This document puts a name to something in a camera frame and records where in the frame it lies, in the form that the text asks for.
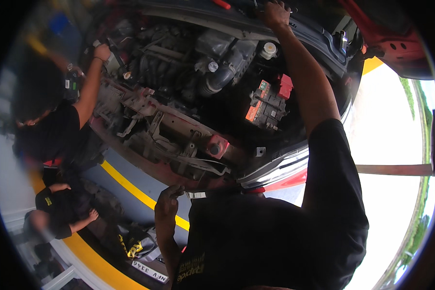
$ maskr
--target black t-shirt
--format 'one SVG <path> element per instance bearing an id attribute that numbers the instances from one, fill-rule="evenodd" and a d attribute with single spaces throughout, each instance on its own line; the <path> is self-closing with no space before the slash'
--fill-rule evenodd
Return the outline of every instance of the black t-shirt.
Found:
<path id="1" fill-rule="evenodd" d="M 17 150 L 41 162 L 65 158 L 75 151 L 86 135 L 86 132 L 79 129 L 76 108 L 64 100 L 54 112 L 36 125 L 18 128 Z"/>
<path id="2" fill-rule="evenodd" d="M 194 200 L 173 289 L 342 289 L 365 256 L 369 223 L 340 121 L 311 133 L 302 207 L 256 195 Z"/>
<path id="3" fill-rule="evenodd" d="M 49 230 L 56 234 L 57 239 L 70 237 L 70 224 L 79 220 L 73 210 L 73 194 L 69 189 L 52 194 L 51 190 L 46 188 L 36 195 L 36 209 L 50 214 Z"/>

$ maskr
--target mechanic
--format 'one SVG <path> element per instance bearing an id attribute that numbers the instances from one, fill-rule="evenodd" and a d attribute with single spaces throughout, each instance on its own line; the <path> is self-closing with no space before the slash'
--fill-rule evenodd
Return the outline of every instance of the mechanic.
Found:
<path id="1" fill-rule="evenodd" d="M 24 233 L 38 244 L 64 239 L 98 218 L 91 209 L 91 194 L 55 183 L 36 195 L 36 209 L 26 214 Z"/>
<path id="2" fill-rule="evenodd" d="M 78 159 L 76 154 L 83 151 L 88 137 L 92 136 L 87 121 L 97 102 L 103 62 L 110 54 L 106 44 L 95 48 L 79 100 L 71 105 L 63 100 L 64 60 L 50 53 L 46 56 L 34 51 L 29 53 L 12 100 L 17 124 L 14 144 L 17 156 L 24 155 L 31 160 L 28 164 L 55 159 L 67 159 L 71 163 Z"/>
<path id="3" fill-rule="evenodd" d="M 193 200 L 184 253 L 174 241 L 177 196 L 155 206 L 158 245 L 172 289 L 342 289 L 365 256 L 369 223 L 332 88 L 289 26 L 290 8 L 259 16 L 282 46 L 309 144 L 302 207 L 255 194 Z"/>

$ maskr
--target battery label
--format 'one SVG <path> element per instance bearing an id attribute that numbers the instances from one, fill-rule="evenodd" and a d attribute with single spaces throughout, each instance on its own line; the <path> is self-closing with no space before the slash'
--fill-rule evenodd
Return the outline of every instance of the battery label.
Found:
<path id="1" fill-rule="evenodd" d="M 264 99 L 266 97 L 270 87 L 271 85 L 268 82 L 266 82 L 265 80 L 261 80 L 261 84 L 259 84 L 259 89 L 262 90 L 261 99 Z M 250 122 L 253 122 L 255 118 L 259 116 L 259 113 L 261 111 L 260 106 L 261 106 L 261 101 L 258 101 L 255 107 L 250 106 L 245 119 L 249 120 Z"/>

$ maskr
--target bracelet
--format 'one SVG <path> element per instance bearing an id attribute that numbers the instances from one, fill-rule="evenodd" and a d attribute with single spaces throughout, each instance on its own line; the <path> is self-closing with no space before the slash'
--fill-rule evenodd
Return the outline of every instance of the bracelet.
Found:
<path id="1" fill-rule="evenodd" d="M 94 58 L 98 58 L 99 60 L 101 60 L 101 62 L 105 63 L 106 61 L 104 61 L 102 58 L 100 57 L 94 57 Z"/>

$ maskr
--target engine bay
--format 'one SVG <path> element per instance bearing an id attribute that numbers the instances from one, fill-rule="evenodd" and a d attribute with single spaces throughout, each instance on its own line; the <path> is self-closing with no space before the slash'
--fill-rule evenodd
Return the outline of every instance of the engine bay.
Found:
<path id="1" fill-rule="evenodd" d="M 200 187 L 306 139 L 275 41 L 153 16 L 94 37 L 112 51 L 95 117 L 123 146 Z"/>

